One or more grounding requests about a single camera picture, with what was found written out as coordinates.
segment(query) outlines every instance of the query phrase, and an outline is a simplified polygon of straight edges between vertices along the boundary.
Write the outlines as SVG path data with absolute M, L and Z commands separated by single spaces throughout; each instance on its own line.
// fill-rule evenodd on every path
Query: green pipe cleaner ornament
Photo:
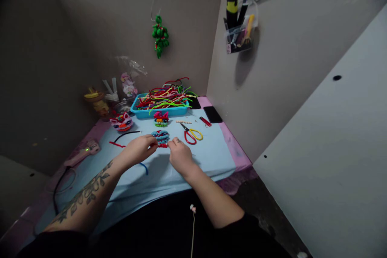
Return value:
M 152 37 L 156 39 L 154 42 L 154 50 L 157 52 L 157 58 L 161 57 L 163 48 L 169 45 L 168 29 L 161 25 L 162 19 L 160 15 L 156 16 L 156 23 L 153 25 Z

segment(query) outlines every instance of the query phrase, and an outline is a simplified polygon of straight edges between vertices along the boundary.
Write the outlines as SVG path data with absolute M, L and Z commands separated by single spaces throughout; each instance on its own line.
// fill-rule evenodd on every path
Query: yellow scissors handle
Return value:
M 191 131 L 191 134 L 197 139 L 197 140 L 203 140 L 203 135 L 198 131 L 198 130 L 195 130 L 195 129 L 190 129 L 189 131 Z M 200 138 L 199 137 L 197 137 L 196 135 L 195 135 L 195 133 L 194 133 L 194 131 L 195 132 L 198 132 L 199 134 L 200 134 Z

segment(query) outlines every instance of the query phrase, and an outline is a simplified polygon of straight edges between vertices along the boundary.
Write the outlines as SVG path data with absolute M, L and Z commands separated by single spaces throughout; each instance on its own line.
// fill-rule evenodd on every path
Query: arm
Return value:
M 172 166 L 195 190 L 215 228 L 223 228 L 244 216 L 242 208 L 194 163 L 188 146 L 175 137 L 168 147 Z
M 157 140 L 150 134 L 132 140 L 75 195 L 44 232 L 78 231 L 90 234 L 100 220 L 121 175 L 148 158 L 156 149 Z

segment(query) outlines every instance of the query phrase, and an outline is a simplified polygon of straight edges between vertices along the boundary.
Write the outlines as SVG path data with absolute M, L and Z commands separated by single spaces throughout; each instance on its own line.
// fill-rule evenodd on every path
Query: forearm tattoo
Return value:
M 96 196 L 93 192 L 99 190 L 100 185 L 104 186 L 104 179 L 109 177 L 110 175 L 105 171 L 110 168 L 113 164 L 113 161 L 110 161 L 104 169 L 102 169 L 79 193 L 72 198 L 71 201 L 63 208 L 63 210 L 55 217 L 52 221 L 52 224 L 56 221 L 62 223 L 64 219 L 67 218 L 67 212 L 70 210 L 70 216 L 72 216 L 77 211 L 77 204 L 81 205 L 84 200 L 86 200 L 86 204 L 88 205 L 91 200 L 95 200 Z

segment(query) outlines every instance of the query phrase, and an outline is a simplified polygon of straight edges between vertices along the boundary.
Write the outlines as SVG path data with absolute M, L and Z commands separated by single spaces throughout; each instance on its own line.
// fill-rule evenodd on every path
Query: pink glue gun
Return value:
M 89 155 L 95 155 L 101 150 L 101 147 L 94 140 L 89 140 L 86 144 L 86 148 L 81 149 L 79 153 L 73 158 L 66 160 L 64 166 L 74 167 L 80 163 L 84 158 Z

